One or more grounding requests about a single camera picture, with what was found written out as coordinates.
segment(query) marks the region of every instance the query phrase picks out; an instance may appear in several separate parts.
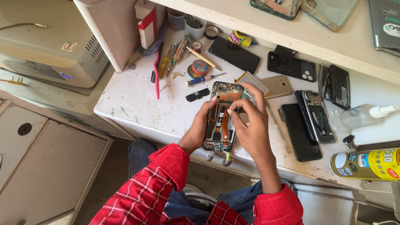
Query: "pink brush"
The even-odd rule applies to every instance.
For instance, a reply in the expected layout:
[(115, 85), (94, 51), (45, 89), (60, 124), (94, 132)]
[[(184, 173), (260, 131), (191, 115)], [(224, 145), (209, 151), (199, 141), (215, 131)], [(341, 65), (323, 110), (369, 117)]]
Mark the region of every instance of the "pink brush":
[(155, 80), (155, 85), (156, 85), (156, 95), (157, 95), (157, 100), (160, 99), (160, 85), (158, 84), (158, 71), (157, 71), (157, 61), (158, 61), (158, 50), (157, 50), (157, 57), (156, 57), (156, 61), (153, 64), (154, 67), (154, 72), (156, 73), (156, 80)]

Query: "gold smartphone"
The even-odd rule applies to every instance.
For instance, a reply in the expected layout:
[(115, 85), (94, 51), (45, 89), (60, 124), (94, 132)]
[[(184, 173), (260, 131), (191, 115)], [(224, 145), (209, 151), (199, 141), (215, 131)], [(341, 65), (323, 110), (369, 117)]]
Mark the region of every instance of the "gold smartphone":
[(260, 81), (270, 90), (265, 99), (294, 93), (287, 77), (284, 75), (268, 77)]

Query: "shirt sleeve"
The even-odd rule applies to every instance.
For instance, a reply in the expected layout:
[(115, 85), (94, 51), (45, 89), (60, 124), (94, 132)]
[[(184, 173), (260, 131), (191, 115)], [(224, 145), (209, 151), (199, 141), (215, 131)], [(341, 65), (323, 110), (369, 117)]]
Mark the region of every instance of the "shirt sleeve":
[(168, 196), (185, 186), (189, 156), (170, 144), (149, 156), (150, 164), (135, 174), (100, 209), (91, 225), (158, 224)]
[(303, 207), (286, 185), (274, 194), (262, 194), (254, 201), (254, 225), (303, 225)]

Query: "workbench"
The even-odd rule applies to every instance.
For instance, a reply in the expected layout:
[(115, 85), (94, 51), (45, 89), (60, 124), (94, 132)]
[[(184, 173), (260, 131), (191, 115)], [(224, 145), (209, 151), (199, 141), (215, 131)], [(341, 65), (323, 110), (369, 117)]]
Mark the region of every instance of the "workbench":
[[(184, 31), (175, 32), (171, 29), (167, 30), (164, 37), (164, 49), (161, 61), (165, 57), (170, 45), (172, 43), (179, 43), (184, 34)], [(227, 34), (221, 34), (220, 36), (228, 38)], [(172, 79), (170, 75), (166, 78), (165, 73), (164, 77), (160, 80), (160, 99), (157, 100), (154, 84), (150, 82), (153, 70), (152, 65), (156, 59), (156, 54), (153, 54), (138, 60), (135, 70), (128, 69), (121, 73), (114, 73), (94, 109), (95, 113), (112, 119), (137, 138), (146, 138), (162, 144), (178, 143), (180, 138), (190, 128), (193, 118), (202, 103), (210, 99), (209, 95), (200, 100), (188, 102), (185, 96), (204, 88), (211, 90), (215, 81), (233, 83), (235, 79), (244, 73), (244, 71), (209, 53), (208, 48), (212, 44), (211, 40), (202, 38), (200, 42), (203, 44), (201, 54), (214, 62), (226, 74), (207, 82), (186, 87), (184, 82), (191, 80), (187, 76), (187, 68), (198, 58), (192, 54), (189, 54), (187, 57), (183, 56), (172, 70), (185, 75), (185, 77), (178, 76), (176, 79)], [(280, 75), (267, 70), (266, 57), (268, 52), (273, 51), (273, 49), (261, 45), (251, 46), (246, 49), (261, 58), (261, 62), (254, 74), (255, 77), (263, 79)], [(138, 56), (139, 53), (136, 52), (131, 56), (129, 62)], [(300, 54), (299, 56), (305, 60), (308, 59), (304, 54)], [(210, 68), (207, 75), (216, 75), (222, 72)], [(318, 91), (318, 81), (308, 82), (292, 77), (288, 77), (288, 79), (293, 90)], [(360, 189), (360, 180), (340, 178), (331, 171), (329, 166), (329, 158), (332, 154), (351, 151), (342, 142), (343, 138), (350, 133), (335, 134), (336, 143), (320, 144), (323, 155), (321, 160), (299, 162), (293, 151), (286, 124), (281, 121), (277, 111), (282, 104), (297, 103), (294, 94), (272, 98), (268, 102), (288, 145), (287, 151), (273, 120), (270, 118), (268, 126), (271, 148), (276, 157), (277, 167), (282, 177), (290, 178), (291, 181), (302, 181), (302, 183), (339, 185)], [(330, 102), (325, 102), (325, 105), (328, 115), (333, 110), (342, 111), (342, 109)], [(241, 117), (245, 119), (246, 115), (241, 114)], [(231, 156), (234, 160), (229, 167), (224, 167), (221, 164), (221, 159), (225, 156), (225, 153), (216, 152), (211, 162), (206, 161), (206, 154), (207, 151), (204, 149), (197, 149), (190, 156), (190, 159), (197, 163), (206, 164), (243, 176), (251, 178), (260, 177), (253, 159), (243, 149), (237, 137), (231, 151)]]

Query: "red and white box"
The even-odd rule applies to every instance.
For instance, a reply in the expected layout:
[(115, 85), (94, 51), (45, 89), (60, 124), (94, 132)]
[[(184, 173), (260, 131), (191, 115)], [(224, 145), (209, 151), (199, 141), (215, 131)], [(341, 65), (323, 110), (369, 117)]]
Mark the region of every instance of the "red and white box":
[(153, 43), (165, 20), (165, 6), (147, 0), (138, 0), (135, 4), (140, 42), (147, 49)]

